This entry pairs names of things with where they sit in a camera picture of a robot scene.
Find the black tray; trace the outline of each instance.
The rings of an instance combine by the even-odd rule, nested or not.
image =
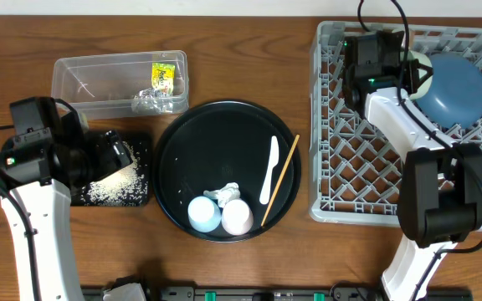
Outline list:
[[[293,154],[265,226],[267,205],[259,203],[269,161],[271,137],[279,143],[279,163],[273,169],[271,194],[294,136],[273,112],[238,100],[212,102],[190,109],[163,133],[153,164],[156,199],[167,216],[182,230],[216,242],[237,242],[269,230],[290,209],[300,184],[300,155]],[[237,182],[241,198],[254,215],[254,225],[244,235],[228,234],[219,225],[200,233],[189,224],[187,206],[204,190]]]

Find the wooden stick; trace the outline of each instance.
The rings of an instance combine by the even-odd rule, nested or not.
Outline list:
[[[282,168],[282,172],[280,173],[280,177],[278,178],[278,182],[276,182],[276,186],[274,187],[273,196],[271,197],[271,200],[269,201],[269,205],[267,206],[267,211],[265,212],[264,220],[261,221],[261,227],[264,226],[265,220],[267,219],[267,215],[269,214],[271,207],[273,206],[274,198],[278,193],[278,189],[280,188],[280,184],[282,183],[282,179],[284,178],[285,172],[288,170],[288,165],[290,164],[291,157],[293,156],[293,152],[295,152],[295,147],[297,146],[297,142],[299,142],[299,138],[300,138],[300,135],[297,135],[295,137],[295,141],[293,141],[290,154],[288,155],[288,158],[285,160],[284,167]]]

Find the yellow snack package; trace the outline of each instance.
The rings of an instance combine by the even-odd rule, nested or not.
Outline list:
[[[151,64],[151,87],[165,96],[172,96],[176,65],[164,63]]]

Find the wood surface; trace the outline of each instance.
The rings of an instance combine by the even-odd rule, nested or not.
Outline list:
[[[190,104],[235,98],[274,111],[299,142],[304,175],[295,203],[265,234],[238,243],[191,237],[156,201],[140,208],[73,207],[79,280],[104,285],[132,273],[153,283],[220,287],[329,288],[339,280],[376,284],[391,262],[398,228],[314,222],[308,215],[309,51],[317,24],[344,18],[0,16],[0,125],[8,104],[49,95],[57,59],[153,50],[187,53]],[[366,21],[399,23],[397,18]],[[482,28],[482,19],[410,18],[412,24]],[[95,128],[148,130],[154,142],[175,115],[92,122]],[[0,131],[0,147],[13,134]],[[461,247],[478,242],[470,235]],[[482,300],[482,250],[448,255],[431,287],[473,290]],[[0,300],[18,300],[13,244],[0,207]]]

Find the round blue object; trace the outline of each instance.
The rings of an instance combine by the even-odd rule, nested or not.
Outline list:
[[[423,113],[439,125],[460,124],[469,128],[482,116],[482,73],[456,54],[435,54],[433,83],[424,97],[417,99]]]

